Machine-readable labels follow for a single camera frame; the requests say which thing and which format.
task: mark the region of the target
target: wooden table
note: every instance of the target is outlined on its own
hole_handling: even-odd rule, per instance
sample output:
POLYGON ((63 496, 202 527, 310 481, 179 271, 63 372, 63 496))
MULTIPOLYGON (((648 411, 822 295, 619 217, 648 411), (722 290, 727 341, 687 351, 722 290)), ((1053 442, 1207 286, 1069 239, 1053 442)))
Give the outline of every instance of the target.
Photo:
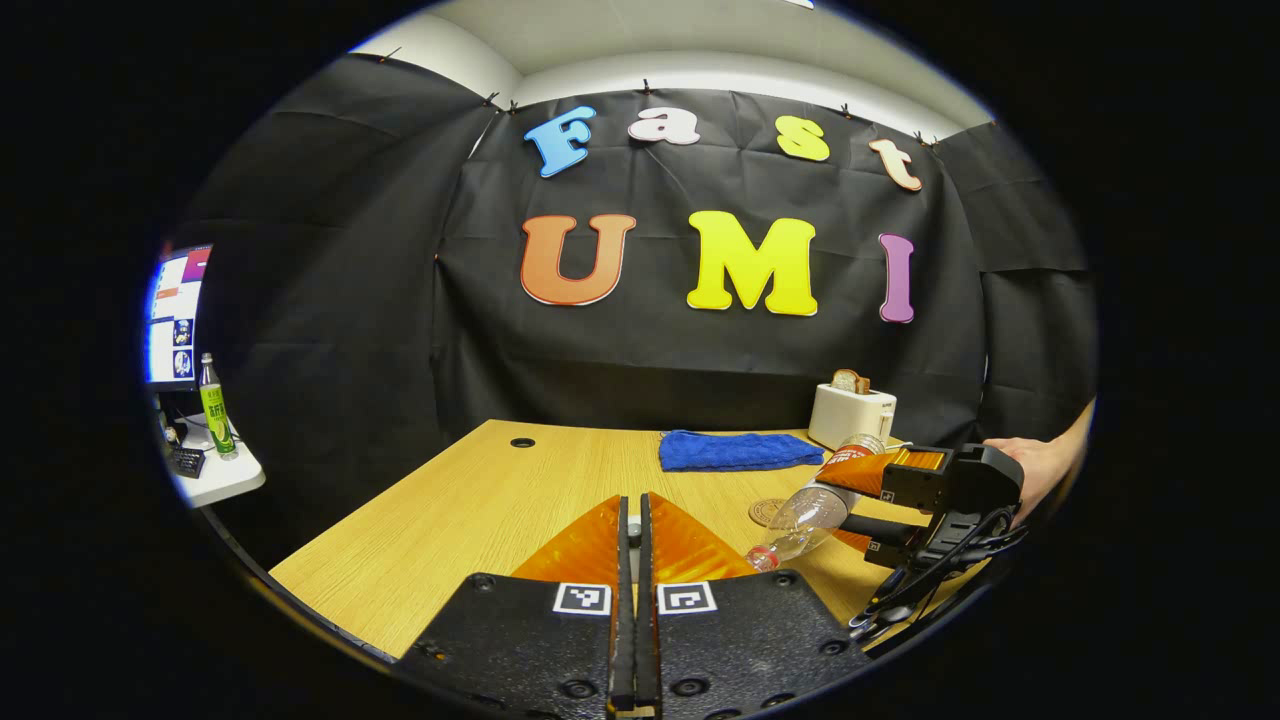
MULTIPOLYGON (((808 439, 805 430, 781 432, 808 439)), ((764 534, 748 509, 758 500, 791 496, 817 470, 663 473, 659 439, 650 430, 489 420, 301 547, 271 575, 344 630, 399 657, 463 578, 512 573, 564 525, 614 495, 630 497, 637 514, 640 495, 657 492, 745 552, 764 534), (536 445, 512 447, 518 437, 536 445)), ((874 498, 859 501, 858 512, 928 521, 874 498)), ((785 566, 800 571, 841 621, 860 611, 890 573, 836 539, 785 566)), ((934 605, 975 570, 943 583, 934 605)))

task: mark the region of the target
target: black fabric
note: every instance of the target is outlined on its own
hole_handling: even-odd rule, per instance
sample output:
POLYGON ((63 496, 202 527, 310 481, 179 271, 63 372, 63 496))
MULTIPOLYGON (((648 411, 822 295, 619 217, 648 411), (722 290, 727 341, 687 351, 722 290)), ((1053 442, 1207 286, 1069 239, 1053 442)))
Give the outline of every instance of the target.
MULTIPOLYGON (((942 165, 913 138, 792 100, 716 91, 607 92, 504 114, 463 165, 438 264, 433 359, 449 439, 489 418, 650 429, 806 427, 814 386, 854 368, 899 396, 895 434, 924 443, 970 438, 983 382, 983 292, 969 227, 942 165), (525 132, 579 105, 588 158, 540 178, 525 132), (695 145, 640 143, 627 126, 644 108, 698 115, 695 145), (832 155, 785 155, 774 119, 814 119, 832 155), (924 187, 891 181, 867 143, 890 138, 924 187), (814 316, 733 305, 695 310, 700 240, 689 217, 732 213, 759 246, 778 218, 817 228, 810 247, 814 316), (571 215, 561 272, 588 274, 596 214, 636 218, 622 275, 586 306, 534 301, 520 282, 521 225, 571 215), (913 241, 909 324, 879 318, 881 233, 913 241)), ((726 288, 733 292, 727 282, 726 288)))
POLYGON ((266 484, 216 511, 270 568, 444 447, 431 261, 494 117, 440 76, 348 55, 257 122, 175 245, 212 243, 196 338, 266 484))
POLYGON ((1075 225, 997 126, 934 150, 964 204, 982 277, 989 369, 975 439, 1052 439, 1097 391, 1093 277, 1075 225))

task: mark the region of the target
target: green drink bottle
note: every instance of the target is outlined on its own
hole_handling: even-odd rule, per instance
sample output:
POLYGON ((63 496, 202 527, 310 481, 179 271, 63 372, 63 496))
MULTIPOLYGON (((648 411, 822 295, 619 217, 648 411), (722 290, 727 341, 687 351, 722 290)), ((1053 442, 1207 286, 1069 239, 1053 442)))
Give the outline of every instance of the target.
POLYGON ((205 423, 209 434, 214 436, 214 446, 223 460, 236 460, 239 451, 232 438, 232 425, 227 421, 227 406, 223 404, 223 383, 214 372, 214 356, 205 352, 200 356, 200 404, 205 406, 205 423))

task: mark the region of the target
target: monitor screen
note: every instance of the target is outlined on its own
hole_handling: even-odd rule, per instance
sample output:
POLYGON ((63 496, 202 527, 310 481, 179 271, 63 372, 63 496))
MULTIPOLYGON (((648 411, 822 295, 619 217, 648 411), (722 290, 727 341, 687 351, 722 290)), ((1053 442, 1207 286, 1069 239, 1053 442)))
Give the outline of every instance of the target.
POLYGON ((195 389, 196 302, 212 246, 186 247, 160 259, 151 281, 146 378, 155 389, 195 389))

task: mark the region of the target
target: orange letter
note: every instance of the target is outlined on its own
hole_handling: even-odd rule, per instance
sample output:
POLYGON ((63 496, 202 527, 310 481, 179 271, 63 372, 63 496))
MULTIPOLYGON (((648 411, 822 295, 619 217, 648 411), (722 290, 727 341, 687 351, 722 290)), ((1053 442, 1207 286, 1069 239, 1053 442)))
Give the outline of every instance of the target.
POLYGON ((566 215, 541 215, 525 220, 529 242, 520 265, 520 284, 530 297, 547 305, 590 305, 603 300, 622 275, 622 243, 636 227, 631 215, 596 215, 588 223, 596 231, 595 268, 591 274, 571 281, 559 274, 564 233, 577 225, 566 215))
POLYGON ((913 192, 924 187, 920 178, 911 177, 911 173, 906 172, 906 163, 911 161, 911 156, 899 150, 892 140, 873 140, 867 145, 881 154, 884 170, 888 173, 888 177, 893 178, 893 182, 913 192))

